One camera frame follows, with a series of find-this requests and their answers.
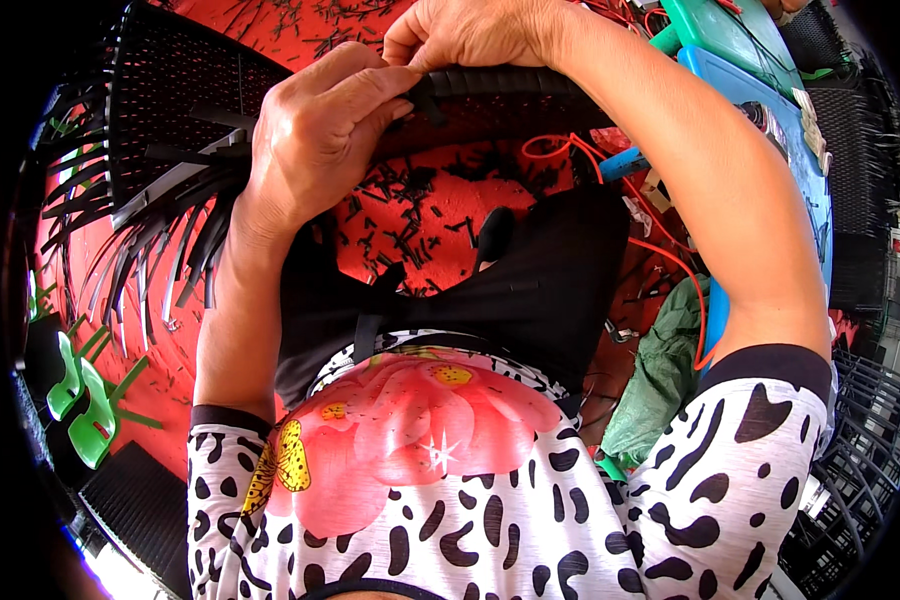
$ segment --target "forearm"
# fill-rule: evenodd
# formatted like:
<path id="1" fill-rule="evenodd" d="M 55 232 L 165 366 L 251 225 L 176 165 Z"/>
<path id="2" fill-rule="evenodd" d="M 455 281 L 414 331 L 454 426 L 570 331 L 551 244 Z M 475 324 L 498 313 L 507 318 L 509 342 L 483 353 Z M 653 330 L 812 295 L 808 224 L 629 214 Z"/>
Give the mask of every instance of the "forearm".
<path id="1" fill-rule="evenodd" d="M 241 226 L 242 209 L 238 200 L 216 273 L 215 307 L 200 329 L 193 404 L 236 408 L 273 423 L 280 272 L 296 232 L 261 238 Z"/>
<path id="2" fill-rule="evenodd" d="M 731 321 L 747 324 L 727 327 L 717 357 L 749 338 L 775 337 L 827 357 L 813 233 L 777 149 L 710 85 L 645 41 L 577 5 L 556 10 L 548 64 L 577 82 L 657 170 L 730 298 Z"/>

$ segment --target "yellow butterfly print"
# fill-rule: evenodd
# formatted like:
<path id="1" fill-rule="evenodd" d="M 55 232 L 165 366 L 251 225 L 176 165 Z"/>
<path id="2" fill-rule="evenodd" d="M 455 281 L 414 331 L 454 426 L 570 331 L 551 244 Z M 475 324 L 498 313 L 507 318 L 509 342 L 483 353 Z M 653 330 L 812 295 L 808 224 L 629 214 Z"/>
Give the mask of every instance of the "yellow butterfly print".
<path id="1" fill-rule="evenodd" d="M 276 474 L 283 487 L 291 492 L 303 492 L 310 487 L 310 469 L 300 440 L 300 421 L 296 419 L 288 420 L 280 430 Z"/>
<path id="2" fill-rule="evenodd" d="M 274 489 L 274 475 L 276 475 L 274 447 L 268 441 L 264 444 L 264 451 L 260 454 L 257 467 L 253 470 L 253 477 L 250 478 L 250 489 L 246 492 L 246 498 L 243 500 L 241 517 L 249 517 L 267 504 L 271 491 Z"/>

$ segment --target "red floor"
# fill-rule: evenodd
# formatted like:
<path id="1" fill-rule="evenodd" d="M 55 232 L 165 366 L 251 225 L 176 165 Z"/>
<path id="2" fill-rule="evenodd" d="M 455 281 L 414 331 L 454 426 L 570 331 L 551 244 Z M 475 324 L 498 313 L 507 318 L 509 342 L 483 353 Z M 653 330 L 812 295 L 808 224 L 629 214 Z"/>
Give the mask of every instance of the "red floor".
<path id="1" fill-rule="evenodd" d="M 307 7 L 300 8 L 298 13 L 301 17 L 297 23 L 299 37 L 294 36 L 292 28 L 288 28 L 282 31 L 279 39 L 276 39 L 274 30 L 279 22 L 279 8 L 276 5 L 281 4 L 285 3 L 281 0 L 264 0 L 259 3 L 260 9 L 257 10 L 257 0 L 247 0 L 236 4 L 234 0 L 182 0 L 177 3 L 177 11 L 181 15 L 219 31 L 226 30 L 229 25 L 226 33 L 230 37 L 240 37 L 242 43 L 255 47 L 265 56 L 285 63 L 293 70 L 300 70 L 312 63 L 312 56 L 318 45 L 304 40 L 326 37 L 334 31 L 336 26 L 333 21 L 324 21 L 324 18 L 316 14 L 316 9 L 311 8 L 312 5 L 307 2 Z M 355 25 L 356 29 L 366 26 L 377 32 L 375 38 L 382 38 L 387 27 L 409 5 L 410 0 L 400 0 L 394 6 L 393 12 L 386 16 L 380 17 L 374 14 L 361 21 L 359 25 L 347 20 L 340 23 L 338 27 L 345 29 Z M 512 146 L 518 152 L 519 142 L 514 142 Z M 454 162 L 456 152 L 467 156 L 474 148 L 481 147 L 486 147 L 486 144 L 430 150 L 415 155 L 412 163 L 414 166 L 432 166 L 440 169 L 445 164 Z M 559 166 L 562 158 L 562 156 L 558 156 L 549 162 L 553 166 Z M 521 162 L 525 167 L 529 164 L 527 158 L 521 157 Z M 543 166 L 540 164 L 541 162 L 537 161 L 537 167 Z M 392 164 L 397 171 L 403 167 L 402 160 Z M 565 189 L 570 185 L 570 174 L 566 170 L 561 173 L 558 185 L 554 186 L 550 192 Z M 439 288 L 446 289 L 462 278 L 461 271 L 466 270 L 469 275 L 476 250 L 469 245 L 467 231 L 462 228 L 460 231 L 452 232 L 444 228 L 444 225 L 456 224 L 463 221 L 466 216 L 470 216 L 475 222 L 474 230 L 476 232 L 484 217 L 494 207 L 505 205 L 525 209 L 533 202 L 533 198 L 516 183 L 494 178 L 468 182 L 443 171 L 438 171 L 432 181 L 432 189 L 432 194 L 424 200 L 424 209 L 421 211 L 423 221 L 420 235 L 423 237 L 439 236 L 440 245 L 430 250 L 433 261 L 426 263 L 421 270 L 416 270 L 412 265 L 408 265 L 408 284 L 413 287 L 426 286 L 425 280 L 430 279 Z M 338 255 L 341 270 L 354 278 L 366 281 L 369 272 L 364 267 L 363 249 L 353 244 L 352 240 L 367 235 L 364 225 L 366 216 L 370 217 L 381 231 L 402 230 L 404 220 L 400 218 L 399 213 L 405 209 L 405 206 L 396 202 L 383 204 L 372 200 L 364 201 L 362 206 L 363 212 L 341 227 L 351 243 L 349 246 L 341 246 Z M 436 217 L 429 209 L 431 206 L 437 207 L 441 211 L 441 218 Z M 672 232 L 678 231 L 680 224 L 679 217 L 674 213 L 673 210 L 668 211 L 665 215 L 667 218 L 663 221 Z M 345 205 L 337 207 L 339 222 L 343 223 L 347 214 L 348 210 Z M 203 219 L 204 215 L 197 215 L 197 218 Z M 43 223 L 44 228 L 41 231 L 43 238 L 46 237 L 48 225 L 49 221 Z M 87 289 L 81 294 L 82 282 L 88 275 L 87 268 L 92 263 L 96 252 L 110 234 L 112 234 L 112 229 L 108 220 L 104 219 L 77 231 L 71 237 L 72 280 L 76 286 L 73 293 L 75 296 L 79 295 L 77 301 L 79 310 L 85 311 L 88 315 L 92 315 L 92 308 L 87 306 L 88 299 L 99 274 L 96 271 L 89 273 Z M 662 236 L 659 239 L 658 236 L 659 233 L 654 231 L 649 241 L 660 244 Z M 386 252 L 391 245 L 387 243 L 387 238 L 381 238 L 383 236 L 379 234 L 374 236 L 374 249 Z M 644 256 L 644 250 L 630 246 L 624 262 L 624 273 L 629 271 L 633 264 L 642 261 Z M 48 257 L 48 260 L 50 264 L 42 275 L 41 287 L 47 287 L 51 280 L 61 277 L 60 259 Z M 151 291 L 150 294 L 153 303 L 159 303 L 162 298 L 162 290 L 165 285 L 163 282 L 166 282 L 169 263 L 169 260 L 162 261 L 158 269 L 156 282 L 152 288 L 157 291 Z M 642 268 L 637 269 L 633 276 L 622 282 L 611 310 L 611 317 L 621 328 L 646 332 L 653 324 L 653 319 L 662 303 L 662 297 L 628 304 L 624 304 L 623 301 L 636 297 L 636 292 L 647 275 L 652 278 L 657 277 L 653 274 L 653 267 L 658 264 L 662 264 L 661 260 L 654 256 Z M 678 272 L 679 269 L 672 264 L 666 265 L 666 271 L 677 274 L 677 279 L 681 279 L 683 276 Z M 163 424 L 163 429 L 149 429 L 137 423 L 124 421 L 111 450 L 119 450 L 130 440 L 135 440 L 171 471 L 184 478 L 186 476 L 185 440 L 196 373 L 197 338 L 204 313 L 203 291 L 200 290 L 195 297 L 191 297 L 184 308 L 170 309 L 173 325 L 169 328 L 161 324 L 157 316 L 160 306 L 150 307 L 150 314 L 156 318 L 154 330 L 157 343 L 150 344 L 146 348 L 144 348 L 144 337 L 140 331 L 141 307 L 135 298 L 136 287 L 135 283 L 131 281 L 128 282 L 123 294 L 124 323 L 122 328 L 117 327 L 114 332 L 116 342 L 111 344 L 97 359 L 96 366 L 105 378 L 119 381 L 135 360 L 146 355 L 149 366 L 127 391 L 125 399 L 120 402 L 120 405 L 128 410 L 159 420 Z M 64 306 L 64 302 L 56 293 L 51 301 L 55 306 Z M 99 314 L 92 315 L 93 324 L 84 325 L 79 330 L 77 337 L 86 339 L 92 330 L 99 326 L 99 321 Z M 603 427 L 610 418 L 612 399 L 619 398 L 627 379 L 633 372 L 633 352 L 636 351 L 636 344 L 636 340 L 625 344 L 614 344 L 604 334 L 592 368 L 592 371 L 599 374 L 592 377 L 593 391 L 590 401 L 587 403 L 587 415 L 584 420 L 587 423 L 594 423 L 588 428 L 589 435 L 586 437 L 599 441 Z"/>

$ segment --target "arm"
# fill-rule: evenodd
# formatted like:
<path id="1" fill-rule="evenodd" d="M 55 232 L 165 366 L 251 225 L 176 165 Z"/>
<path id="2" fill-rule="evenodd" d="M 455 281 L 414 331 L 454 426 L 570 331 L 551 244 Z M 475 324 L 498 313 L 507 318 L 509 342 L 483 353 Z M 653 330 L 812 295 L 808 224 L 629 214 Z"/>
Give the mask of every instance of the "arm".
<path id="1" fill-rule="evenodd" d="M 800 190 L 756 128 L 684 67 L 563 0 L 422 0 L 387 32 L 384 57 L 419 70 L 546 65 L 573 79 L 660 173 L 729 296 L 715 360 L 772 343 L 829 358 L 824 282 Z"/>
<path id="2" fill-rule="evenodd" d="M 266 93 L 250 180 L 216 274 L 216 308 L 200 329 L 194 405 L 274 422 L 284 258 L 301 227 L 360 183 L 386 126 L 413 108 L 396 95 L 419 78 L 363 44 L 342 44 Z"/>

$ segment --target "left hand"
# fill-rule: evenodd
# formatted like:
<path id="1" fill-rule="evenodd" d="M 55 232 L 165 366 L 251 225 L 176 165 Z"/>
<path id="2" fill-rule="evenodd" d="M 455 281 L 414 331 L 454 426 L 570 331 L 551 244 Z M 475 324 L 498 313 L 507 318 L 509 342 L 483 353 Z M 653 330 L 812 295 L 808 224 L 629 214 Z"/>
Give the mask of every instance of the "left hand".
<path id="1" fill-rule="evenodd" d="M 419 79 L 347 42 L 267 91 L 250 180 L 234 205 L 236 230 L 251 243 L 289 246 L 360 183 L 384 129 L 414 108 L 396 96 Z"/>

